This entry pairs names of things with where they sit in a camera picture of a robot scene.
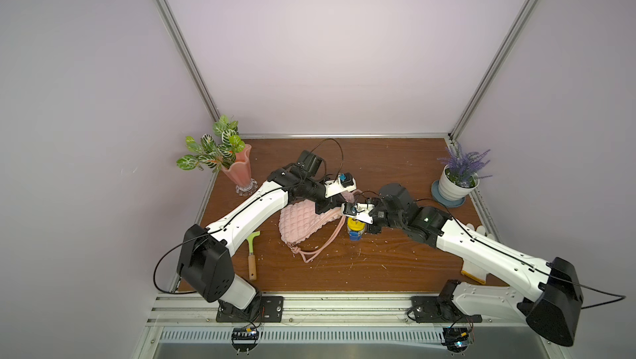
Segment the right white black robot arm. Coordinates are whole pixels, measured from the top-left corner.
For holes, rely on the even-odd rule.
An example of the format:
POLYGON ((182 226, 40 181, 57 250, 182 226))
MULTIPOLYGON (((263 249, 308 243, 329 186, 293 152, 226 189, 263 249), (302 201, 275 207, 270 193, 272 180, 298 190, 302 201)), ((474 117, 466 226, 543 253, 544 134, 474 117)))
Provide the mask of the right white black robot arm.
POLYGON ((418 205, 397 183, 382 187, 376 198, 355 209, 359 220, 375 229, 399 229, 412 240, 458 256, 505 282, 520 294, 514 310, 530 329, 560 346, 573 346, 581 311, 586 309, 586 286, 569 261, 561 257, 547 261, 492 241, 446 209, 418 205))

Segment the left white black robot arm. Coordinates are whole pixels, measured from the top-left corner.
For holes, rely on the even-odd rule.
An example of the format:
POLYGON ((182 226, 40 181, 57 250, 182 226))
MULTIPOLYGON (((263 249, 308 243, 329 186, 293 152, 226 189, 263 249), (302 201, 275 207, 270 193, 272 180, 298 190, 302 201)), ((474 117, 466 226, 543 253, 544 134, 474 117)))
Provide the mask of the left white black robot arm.
POLYGON ((322 158, 303 151, 295 163, 272 172, 245 202, 207 227, 190 227, 183 241, 167 251, 180 251, 177 274, 209 303, 223 301, 245 310, 253 305, 257 290, 235 273, 232 257, 248 237, 270 216, 297 199, 308 199, 325 213, 345 203, 356 183, 350 173, 333 180, 315 180, 322 158))

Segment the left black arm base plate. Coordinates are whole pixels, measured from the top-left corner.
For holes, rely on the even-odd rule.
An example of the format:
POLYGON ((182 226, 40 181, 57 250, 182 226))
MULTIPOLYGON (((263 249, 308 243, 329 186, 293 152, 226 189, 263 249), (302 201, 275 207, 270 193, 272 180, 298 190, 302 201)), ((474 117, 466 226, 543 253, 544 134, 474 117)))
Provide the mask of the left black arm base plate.
POLYGON ((245 308, 219 301, 215 321, 217 323, 280 323, 283 318, 283 296, 257 294, 245 308))

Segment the pink knitted bag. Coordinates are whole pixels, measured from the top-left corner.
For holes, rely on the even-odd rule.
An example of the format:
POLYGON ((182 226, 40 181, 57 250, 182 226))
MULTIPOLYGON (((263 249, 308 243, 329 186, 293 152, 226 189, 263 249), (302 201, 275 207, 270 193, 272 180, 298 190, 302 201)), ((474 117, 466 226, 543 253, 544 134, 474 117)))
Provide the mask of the pink knitted bag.
POLYGON ((324 213, 317 214, 316 206, 310 200, 295 203, 283 208, 280 212, 278 230, 283 243, 295 256, 300 256, 304 263, 314 261, 324 249, 330 246, 339 235, 347 222, 340 208, 333 208, 324 213), (314 250, 304 251, 300 244, 316 234, 326 224, 338 221, 338 224, 330 237, 322 246, 314 250))

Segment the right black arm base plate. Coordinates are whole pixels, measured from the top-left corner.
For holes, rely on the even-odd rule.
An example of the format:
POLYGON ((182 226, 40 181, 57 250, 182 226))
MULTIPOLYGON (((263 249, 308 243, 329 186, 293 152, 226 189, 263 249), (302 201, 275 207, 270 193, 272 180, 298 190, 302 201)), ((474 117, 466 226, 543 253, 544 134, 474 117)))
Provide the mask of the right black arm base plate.
POLYGON ((413 296, 406 316, 418 324, 453 324, 454 322, 480 324, 483 322, 481 315, 465 314, 450 299, 433 296, 413 296))

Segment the small plush toy decoration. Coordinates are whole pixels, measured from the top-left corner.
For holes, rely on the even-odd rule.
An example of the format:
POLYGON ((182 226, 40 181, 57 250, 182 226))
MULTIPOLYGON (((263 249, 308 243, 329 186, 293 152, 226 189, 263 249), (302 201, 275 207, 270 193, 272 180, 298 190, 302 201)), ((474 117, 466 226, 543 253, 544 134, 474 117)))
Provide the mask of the small plush toy decoration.
POLYGON ((347 230, 351 241, 360 241, 366 230, 366 224, 352 217, 347 218, 347 230))

